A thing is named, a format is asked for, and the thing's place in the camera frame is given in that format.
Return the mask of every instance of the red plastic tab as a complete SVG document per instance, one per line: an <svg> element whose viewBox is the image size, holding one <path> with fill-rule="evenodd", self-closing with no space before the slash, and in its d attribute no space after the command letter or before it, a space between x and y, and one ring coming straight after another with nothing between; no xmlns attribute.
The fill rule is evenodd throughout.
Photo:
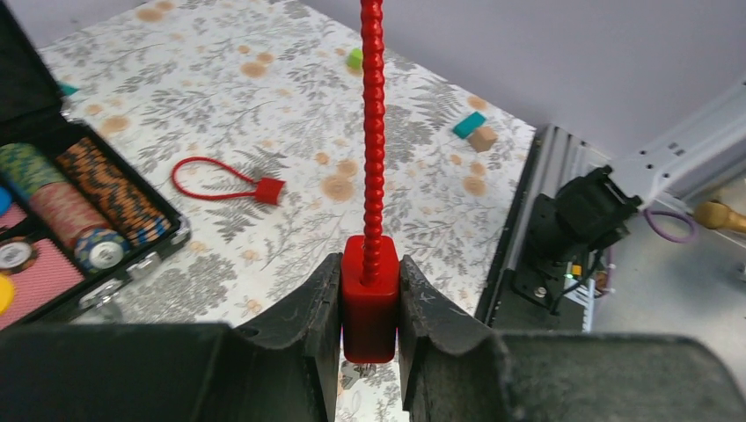
<svg viewBox="0 0 746 422"><path fill-rule="evenodd" d="M254 199L257 202L269 205L280 205L282 198L282 188L285 182L276 178L262 178L257 183L257 190L254 193Z"/></svg>
<svg viewBox="0 0 746 422"><path fill-rule="evenodd" d="M347 240L342 256L342 326L345 358L353 363L385 363L394 358L399 321L399 257L383 236L377 280L364 286L364 236Z"/></svg>

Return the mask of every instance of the wooden block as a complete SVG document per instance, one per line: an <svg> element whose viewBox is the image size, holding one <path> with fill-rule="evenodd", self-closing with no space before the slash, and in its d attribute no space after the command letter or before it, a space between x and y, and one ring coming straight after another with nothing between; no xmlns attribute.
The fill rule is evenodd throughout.
<svg viewBox="0 0 746 422"><path fill-rule="evenodd" d="M497 134L488 126L477 127L469 136L469 143L477 152L488 151L495 141L497 141Z"/></svg>

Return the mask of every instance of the table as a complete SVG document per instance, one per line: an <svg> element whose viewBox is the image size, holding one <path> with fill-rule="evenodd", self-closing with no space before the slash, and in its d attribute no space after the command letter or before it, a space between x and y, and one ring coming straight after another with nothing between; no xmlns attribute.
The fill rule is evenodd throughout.
<svg viewBox="0 0 746 422"><path fill-rule="evenodd" d="M241 324L362 232L362 78L345 64L359 46L356 31L295 0L181 0L145 4L41 50L55 77L81 89L72 115L194 229L185 251L122 289L127 322ZM473 312L534 128L404 57L386 59L385 232ZM474 110L500 137L482 154L450 132ZM181 196L169 175L188 156L286 180L284 202ZM179 178L205 193L246 189L201 165ZM337 420L408 420L396 361L341 365Z"/></svg>

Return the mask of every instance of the cable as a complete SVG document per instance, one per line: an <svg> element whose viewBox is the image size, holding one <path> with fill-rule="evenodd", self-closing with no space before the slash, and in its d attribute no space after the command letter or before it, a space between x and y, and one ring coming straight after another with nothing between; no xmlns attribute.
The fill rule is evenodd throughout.
<svg viewBox="0 0 746 422"><path fill-rule="evenodd" d="M374 284L381 266L384 210L384 28L383 0L362 0L362 99L365 131L365 227L362 281Z"/></svg>
<svg viewBox="0 0 746 422"><path fill-rule="evenodd" d="M588 279L590 278L590 276L598 270L598 267L601 265L601 257L602 256L603 256L603 254L602 254L601 251L596 251L594 253L594 257L593 257L593 264L590 266L590 268L588 269L588 271L585 272L581 276L581 279L578 280L578 281L576 281L572 286L566 288L565 290L562 290L562 293L560 293L559 296L557 296L557 299L555 299L554 302L552 302L552 306L549 308L549 313L551 315L556 315L557 308L560 305L560 301L562 300L563 297L565 297L565 295L567 295L568 293L574 292L580 286L582 286L583 284L585 284L585 282L588 281Z"/></svg>
<svg viewBox="0 0 746 422"><path fill-rule="evenodd" d="M198 161L203 161L220 166L233 176L240 178L246 183L256 185L256 190L252 192L224 193L222 195L206 195L204 193L194 193L188 191L176 179L176 173L184 164L194 163ZM214 158L209 158L206 156L191 156L176 163L176 165L173 166L173 170L171 170L171 182L173 183L173 186L176 187L176 190L185 194L186 196L191 196L192 198L196 198L198 200L233 200L236 198L253 198L257 202L269 205L280 205L282 191L285 186L285 182L276 178L261 178L259 182L254 182L254 179L241 174L233 167L230 167L228 164L221 163Z"/></svg>
<svg viewBox="0 0 746 422"><path fill-rule="evenodd" d="M669 242L673 242L675 244L687 244L694 240L697 237L697 224L694 222L694 220L686 215L686 214L679 214L674 213L672 211L651 211L650 208L646 208L642 214L645 216L645 220L647 221L647 224L650 225L650 229L653 229L653 231L660 237L668 240ZM680 222L686 223L687 226L689 226L689 234L684 237L678 237L670 235L669 233L666 233L661 229L660 226L655 224L653 221L654 215L661 215L664 217L670 217L674 218L676 220L679 220Z"/></svg>
<svg viewBox="0 0 746 422"><path fill-rule="evenodd" d="M254 183L254 179L249 178L247 176L244 176L243 174L239 173L233 167L230 167L228 164L221 163L221 162L215 160L214 158L209 158L209 157L206 157L206 156L191 156L189 158L185 158L185 159L179 161L178 163L176 163L176 165L173 166L173 170L171 170L171 182L173 182L173 185L174 185L174 187L176 187L176 190L178 190L179 192L185 194L186 196L191 196L192 198L196 198L198 200L232 200L234 198L251 197L251 196L254 196L256 194L255 192L236 192L236 193L225 193L225 194L222 194L222 195L205 195L205 194L202 194L202 193L194 193L194 192L188 191L176 179L176 173L177 173L177 171L179 171L179 169L181 168L181 166L183 166L184 164L194 163L194 162L197 162L197 161L204 161L204 162L207 162L207 163L215 164L217 166L222 167L224 170L230 172L231 174L233 174L237 178L240 178L241 180L245 181L246 183L251 183L251 184Z"/></svg>

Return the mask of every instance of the red twisted rod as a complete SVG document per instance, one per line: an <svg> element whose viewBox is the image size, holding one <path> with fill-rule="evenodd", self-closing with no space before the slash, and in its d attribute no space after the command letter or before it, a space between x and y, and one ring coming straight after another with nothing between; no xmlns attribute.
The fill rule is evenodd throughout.
<svg viewBox="0 0 746 422"><path fill-rule="evenodd" d="M383 0L361 0L362 99L365 117L365 228L363 234L362 284L377 280L381 267L384 232L384 11Z"/></svg>

